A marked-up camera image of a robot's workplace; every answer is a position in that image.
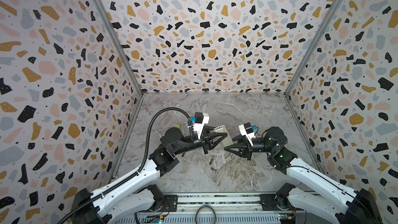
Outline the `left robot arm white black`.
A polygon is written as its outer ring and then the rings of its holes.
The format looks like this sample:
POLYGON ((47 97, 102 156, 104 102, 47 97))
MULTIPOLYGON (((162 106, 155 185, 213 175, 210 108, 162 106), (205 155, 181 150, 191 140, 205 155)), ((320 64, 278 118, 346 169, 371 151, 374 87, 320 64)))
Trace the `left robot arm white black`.
POLYGON ((83 189, 74 197, 72 210, 59 220, 60 224, 71 220, 74 224, 109 224, 130 213, 156 211, 164 200, 164 194, 153 183, 179 164, 177 155, 203 149, 204 153, 216 148, 228 137, 226 132, 215 132, 208 125, 206 113, 189 116, 178 107, 167 107, 157 112, 147 130, 144 157, 141 165, 115 181, 89 192, 83 189), (188 122, 188 136, 180 128, 169 128, 160 139, 160 145, 149 153, 153 125, 161 114, 180 112, 188 122))

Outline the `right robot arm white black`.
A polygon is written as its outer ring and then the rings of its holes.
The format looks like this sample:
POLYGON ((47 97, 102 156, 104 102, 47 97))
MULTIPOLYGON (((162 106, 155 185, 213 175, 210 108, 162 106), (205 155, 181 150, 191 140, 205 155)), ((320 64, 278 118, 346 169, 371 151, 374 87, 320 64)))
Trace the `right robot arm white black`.
POLYGON ((240 135, 224 149, 251 160, 254 153, 267 154, 269 164, 277 171, 305 184, 315 195, 285 183, 276 193, 279 209, 299 208, 333 224, 381 224, 382 217, 375 198, 366 189, 354 190, 317 171, 285 147, 287 137, 279 127, 270 127, 261 137, 251 124, 239 126, 240 135))

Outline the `white remote control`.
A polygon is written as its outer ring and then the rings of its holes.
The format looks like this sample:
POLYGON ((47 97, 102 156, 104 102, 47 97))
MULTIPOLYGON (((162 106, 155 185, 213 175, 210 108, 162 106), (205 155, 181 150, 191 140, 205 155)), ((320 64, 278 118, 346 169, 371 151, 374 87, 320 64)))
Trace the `white remote control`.
POLYGON ((221 144, 222 144, 223 147, 227 147, 227 146, 233 145, 232 138, 231 138, 226 126, 221 125, 219 127, 216 127, 216 128, 214 128, 214 132, 222 134, 221 144))

